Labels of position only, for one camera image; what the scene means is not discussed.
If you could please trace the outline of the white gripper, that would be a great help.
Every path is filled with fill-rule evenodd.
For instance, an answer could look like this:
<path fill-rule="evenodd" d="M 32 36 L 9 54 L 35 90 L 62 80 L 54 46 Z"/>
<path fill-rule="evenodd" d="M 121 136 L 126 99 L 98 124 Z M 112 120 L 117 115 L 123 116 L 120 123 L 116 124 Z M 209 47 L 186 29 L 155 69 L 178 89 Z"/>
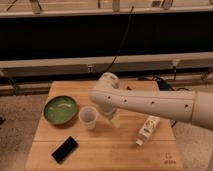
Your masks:
<path fill-rule="evenodd" d="M 115 128 L 120 127 L 120 117 L 115 115 L 117 108 L 110 105 L 100 105 L 98 110 L 101 115 L 105 116 L 108 119 L 111 119 L 111 123 Z"/>

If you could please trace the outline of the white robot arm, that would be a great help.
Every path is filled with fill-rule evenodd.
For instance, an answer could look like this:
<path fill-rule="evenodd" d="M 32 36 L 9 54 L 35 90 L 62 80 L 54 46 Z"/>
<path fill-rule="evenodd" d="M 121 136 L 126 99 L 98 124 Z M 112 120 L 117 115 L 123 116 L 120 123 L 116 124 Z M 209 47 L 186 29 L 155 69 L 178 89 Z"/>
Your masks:
<path fill-rule="evenodd" d="M 119 78 L 106 72 L 90 90 L 90 99 L 105 116 L 121 108 L 213 131 L 213 93 L 122 90 Z"/>

